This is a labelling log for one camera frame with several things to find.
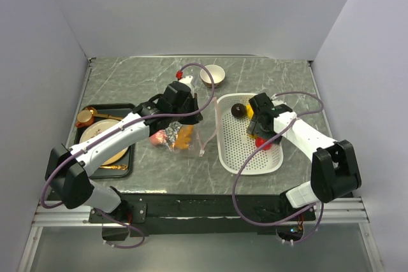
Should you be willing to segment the yellow lemon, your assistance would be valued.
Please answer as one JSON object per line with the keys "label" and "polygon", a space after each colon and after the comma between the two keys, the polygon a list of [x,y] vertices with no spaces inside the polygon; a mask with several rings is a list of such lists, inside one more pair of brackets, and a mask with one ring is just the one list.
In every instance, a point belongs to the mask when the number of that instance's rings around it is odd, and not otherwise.
{"label": "yellow lemon", "polygon": [[251,107],[251,105],[247,105],[246,106],[246,110],[247,110],[247,116],[249,117],[249,119],[251,120],[252,118],[253,118],[253,116],[254,116],[254,112],[253,112],[253,110],[252,110],[252,107]]}

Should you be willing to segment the dark purple mangosteen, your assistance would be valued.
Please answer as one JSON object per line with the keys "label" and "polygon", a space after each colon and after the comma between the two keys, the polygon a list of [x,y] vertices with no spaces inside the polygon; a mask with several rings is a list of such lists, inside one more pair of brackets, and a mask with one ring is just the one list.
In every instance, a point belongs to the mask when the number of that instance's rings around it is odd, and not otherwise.
{"label": "dark purple mangosteen", "polygon": [[247,108],[242,103],[235,103],[231,107],[231,114],[235,118],[244,118],[247,115]]}

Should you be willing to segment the orange ginger root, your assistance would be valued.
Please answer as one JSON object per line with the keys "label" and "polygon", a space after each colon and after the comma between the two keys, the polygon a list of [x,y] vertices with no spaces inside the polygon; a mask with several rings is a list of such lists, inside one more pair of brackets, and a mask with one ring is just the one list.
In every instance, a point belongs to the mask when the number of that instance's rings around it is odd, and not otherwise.
{"label": "orange ginger root", "polygon": [[176,150],[187,150],[192,140],[193,131],[193,125],[183,125],[178,132],[177,140],[174,142],[173,148]]}

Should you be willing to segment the clear zip top bag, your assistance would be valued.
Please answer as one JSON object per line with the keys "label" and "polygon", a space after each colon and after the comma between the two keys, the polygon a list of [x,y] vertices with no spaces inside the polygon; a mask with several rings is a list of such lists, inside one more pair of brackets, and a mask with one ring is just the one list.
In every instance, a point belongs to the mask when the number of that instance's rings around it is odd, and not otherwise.
{"label": "clear zip top bag", "polygon": [[164,146],[175,154],[191,154],[203,157],[210,141],[221,128],[221,111],[217,97],[202,111],[203,120],[195,125],[182,125],[173,122],[149,138],[155,147]]}

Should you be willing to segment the pink peach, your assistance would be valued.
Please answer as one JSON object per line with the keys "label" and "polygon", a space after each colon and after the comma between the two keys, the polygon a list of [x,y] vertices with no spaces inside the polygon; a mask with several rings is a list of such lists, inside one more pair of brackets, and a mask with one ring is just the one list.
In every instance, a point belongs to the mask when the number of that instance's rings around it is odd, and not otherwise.
{"label": "pink peach", "polygon": [[152,145],[159,146],[159,145],[165,145],[167,142],[167,133],[165,130],[160,130],[157,133],[153,134],[150,138],[149,141]]}

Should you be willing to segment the dark green avocado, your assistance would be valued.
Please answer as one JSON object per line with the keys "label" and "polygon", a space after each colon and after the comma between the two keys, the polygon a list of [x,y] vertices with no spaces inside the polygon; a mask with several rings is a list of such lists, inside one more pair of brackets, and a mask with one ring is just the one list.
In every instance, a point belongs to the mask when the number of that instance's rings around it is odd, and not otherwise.
{"label": "dark green avocado", "polygon": [[182,124],[179,122],[172,122],[166,129],[165,133],[167,136],[167,140],[170,142],[174,142],[177,140],[178,133],[182,127]]}

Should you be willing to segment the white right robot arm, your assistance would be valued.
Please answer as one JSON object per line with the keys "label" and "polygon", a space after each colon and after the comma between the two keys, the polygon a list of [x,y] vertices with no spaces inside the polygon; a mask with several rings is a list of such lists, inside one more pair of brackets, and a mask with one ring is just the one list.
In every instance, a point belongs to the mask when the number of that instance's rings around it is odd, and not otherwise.
{"label": "white right robot arm", "polygon": [[327,137],[304,122],[286,104],[274,104],[267,94],[249,99],[254,115],[249,134],[269,140],[286,138],[310,160],[310,180],[283,193],[279,213],[293,220],[302,207],[318,201],[329,203],[361,187],[361,176],[353,145]]}

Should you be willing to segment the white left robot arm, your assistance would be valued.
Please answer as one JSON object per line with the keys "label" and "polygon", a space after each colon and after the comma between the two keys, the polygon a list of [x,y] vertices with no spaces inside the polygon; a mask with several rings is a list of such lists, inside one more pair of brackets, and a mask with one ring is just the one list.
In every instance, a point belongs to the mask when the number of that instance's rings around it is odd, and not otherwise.
{"label": "white left robot arm", "polygon": [[46,183],[67,209],[88,205],[102,210],[112,222],[121,221],[126,205],[113,187],[90,179],[104,162],[123,149],[149,138],[172,122],[197,124],[203,117],[192,77],[183,77],[167,86],[164,93],[139,104],[126,117],[99,135],[66,148],[53,148],[48,162]]}

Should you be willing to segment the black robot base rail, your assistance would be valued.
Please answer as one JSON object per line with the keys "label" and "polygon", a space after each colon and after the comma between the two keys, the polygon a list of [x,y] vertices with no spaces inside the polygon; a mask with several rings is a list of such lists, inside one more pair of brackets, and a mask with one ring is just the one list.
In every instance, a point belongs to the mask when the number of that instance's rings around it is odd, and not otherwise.
{"label": "black robot base rail", "polygon": [[[228,194],[121,194],[124,204],[112,213],[114,220],[157,234],[258,233],[273,234],[275,227],[257,227],[242,220]],[[255,222],[270,223],[300,209],[291,208],[276,195],[237,196],[241,212]]]}

